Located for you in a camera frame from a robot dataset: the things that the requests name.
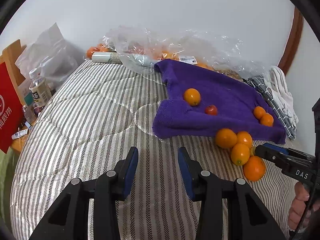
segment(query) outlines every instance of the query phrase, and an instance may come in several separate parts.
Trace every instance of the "small bottle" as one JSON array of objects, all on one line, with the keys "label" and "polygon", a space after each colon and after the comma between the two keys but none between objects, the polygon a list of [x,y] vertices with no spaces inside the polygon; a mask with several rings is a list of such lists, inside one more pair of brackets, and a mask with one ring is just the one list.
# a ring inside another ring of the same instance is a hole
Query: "small bottle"
[{"label": "small bottle", "polygon": [[24,105],[22,107],[22,111],[29,124],[32,124],[37,119],[33,111],[31,111],[28,106]]},{"label": "small bottle", "polygon": [[36,106],[44,107],[52,95],[45,78],[40,76],[40,72],[41,70],[38,68],[34,68],[29,72],[30,79],[32,79],[29,89]]}]

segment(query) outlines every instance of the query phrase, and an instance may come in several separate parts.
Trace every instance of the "bottle label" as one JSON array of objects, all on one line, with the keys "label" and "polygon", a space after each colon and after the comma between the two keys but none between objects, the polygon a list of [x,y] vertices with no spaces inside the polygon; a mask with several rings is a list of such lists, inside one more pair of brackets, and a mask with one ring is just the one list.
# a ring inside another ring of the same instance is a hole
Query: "bottle label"
[{"label": "bottle label", "polygon": [[45,79],[39,83],[38,86],[30,88],[30,91],[32,98],[38,107],[45,106],[51,98],[51,92]]}]

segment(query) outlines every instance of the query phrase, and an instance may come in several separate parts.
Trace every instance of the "hand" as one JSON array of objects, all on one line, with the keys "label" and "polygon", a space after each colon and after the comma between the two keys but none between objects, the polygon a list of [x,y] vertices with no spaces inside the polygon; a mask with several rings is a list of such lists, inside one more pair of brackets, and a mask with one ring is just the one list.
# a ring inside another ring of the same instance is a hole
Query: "hand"
[{"label": "hand", "polygon": [[[301,182],[297,182],[294,186],[296,197],[292,201],[291,208],[289,210],[288,225],[292,230],[295,230],[300,218],[302,217],[303,211],[306,208],[305,201],[309,199],[309,192],[304,188]],[[313,205],[313,210],[317,211],[320,207],[320,200],[316,201]],[[309,223],[311,210],[308,210],[307,215],[303,221],[303,226],[306,227]]]}]

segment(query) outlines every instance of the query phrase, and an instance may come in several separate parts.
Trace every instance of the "white wall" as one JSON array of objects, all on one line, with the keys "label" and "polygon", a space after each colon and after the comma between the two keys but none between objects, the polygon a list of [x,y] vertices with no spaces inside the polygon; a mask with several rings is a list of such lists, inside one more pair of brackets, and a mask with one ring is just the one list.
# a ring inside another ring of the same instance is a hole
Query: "white wall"
[{"label": "white wall", "polygon": [[289,0],[27,0],[1,34],[0,51],[16,39],[33,42],[55,22],[82,51],[110,28],[140,25],[238,38],[243,58],[277,65],[292,18]]},{"label": "white wall", "polygon": [[298,116],[296,138],[303,151],[315,154],[315,121],[311,108],[320,97],[320,43],[304,21],[297,54],[286,76]]}]

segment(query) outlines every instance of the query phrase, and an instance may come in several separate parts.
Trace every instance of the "gray checkered cloth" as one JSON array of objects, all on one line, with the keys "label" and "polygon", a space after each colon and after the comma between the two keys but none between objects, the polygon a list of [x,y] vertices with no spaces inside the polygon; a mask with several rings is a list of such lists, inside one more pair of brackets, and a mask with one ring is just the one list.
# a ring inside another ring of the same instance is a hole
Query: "gray checkered cloth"
[{"label": "gray checkered cloth", "polygon": [[259,92],[268,105],[273,109],[273,112],[276,114],[280,122],[283,124],[287,136],[294,140],[296,138],[296,132],[293,129],[292,125],[290,125],[288,121],[288,117],[281,111],[281,108],[278,104],[273,100],[272,94],[268,91],[266,85],[264,84],[264,80],[262,76],[257,76],[249,79],[244,79],[244,82],[249,86],[252,86],[257,92]]}]

